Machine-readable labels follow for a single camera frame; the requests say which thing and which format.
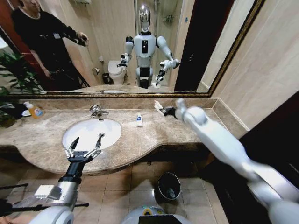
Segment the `toothbrush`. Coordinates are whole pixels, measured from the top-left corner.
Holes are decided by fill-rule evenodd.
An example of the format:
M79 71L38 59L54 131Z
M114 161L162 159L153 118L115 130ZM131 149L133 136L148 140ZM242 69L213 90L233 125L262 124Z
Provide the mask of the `toothbrush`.
M162 107L162 105L159 103L159 101L155 100L154 107L161 115L165 116L164 113L162 112L163 110L165 111L165 109Z

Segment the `tiled floor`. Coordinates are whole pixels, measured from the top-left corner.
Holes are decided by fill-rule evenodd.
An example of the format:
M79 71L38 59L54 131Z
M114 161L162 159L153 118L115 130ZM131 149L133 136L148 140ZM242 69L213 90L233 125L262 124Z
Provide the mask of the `tiled floor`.
M155 199L155 185L166 171L175 173L181 182L181 194L171 203ZM37 168L29 168L20 182L29 186L14 190L8 197L11 203L33 195L40 184L55 184L60 175ZM163 208L170 214L179 214L194 224L227 224L213 186L196 176L193 164L171 162L138 163L120 172L102 176L83 176L78 203L88 202L88 208L75 208L75 223L119 224L133 209L147 205ZM23 213L26 223L38 212Z

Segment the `black shirt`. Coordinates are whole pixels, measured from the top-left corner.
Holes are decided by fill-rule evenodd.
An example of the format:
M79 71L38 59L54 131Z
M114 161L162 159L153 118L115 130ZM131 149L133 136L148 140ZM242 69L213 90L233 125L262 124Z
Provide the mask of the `black shirt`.
M40 18L34 19L16 9L12 13L12 19L15 31L30 49L36 51L46 69L51 72L67 70L69 66L73 66L63 37L85 46L76 31L45 11L41 10Z

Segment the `faucet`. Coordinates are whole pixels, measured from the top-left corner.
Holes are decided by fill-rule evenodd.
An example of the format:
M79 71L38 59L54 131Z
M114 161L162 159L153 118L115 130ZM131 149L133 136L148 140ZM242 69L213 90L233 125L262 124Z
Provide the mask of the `faucet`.
M102 115L108 115L108 111L103 111L100 106L98 105L93 105L90 109L89 112L92 113L90 115L90 118L96 118L96 116L100 117Z

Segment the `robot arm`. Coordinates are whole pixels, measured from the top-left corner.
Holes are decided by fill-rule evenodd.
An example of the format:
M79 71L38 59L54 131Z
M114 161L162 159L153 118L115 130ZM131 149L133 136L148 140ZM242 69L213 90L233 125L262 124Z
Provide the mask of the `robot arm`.
M163 76L167 73L168 69L175 69L180 65L180 61L178 59L173 59L172 52L170 51L164 37L160 36L157 38L157 46L164 53L167 60L160 62L161 70L159 71L156 85L163 80Z
M78 186L81 183L82 171L85 164L91 162L101 153L101 138L99 138L92 151L75 151L79 137L77 137L68 149L65 149L70 165L66 174L62 176L58 184L41 185L36 193L36 198L49 198L52 205L40 212L29 224L72 224L74 215L72 213L78 197Z
M194 130L217 159L247 178L252 194L268 209L272 223L298 222L299 190L274 168L252 161L239 140L219 123L211 120L203 109L186 108L183 99L177 100L177 109L163 108L158 102L155 108L164 116L173 115L175 110L175 117Z
M126 37L126 53L124 55L121 55L121 63L117 65L127 67L129 61L132 58L132 50L134 47L134 39L131 36Z

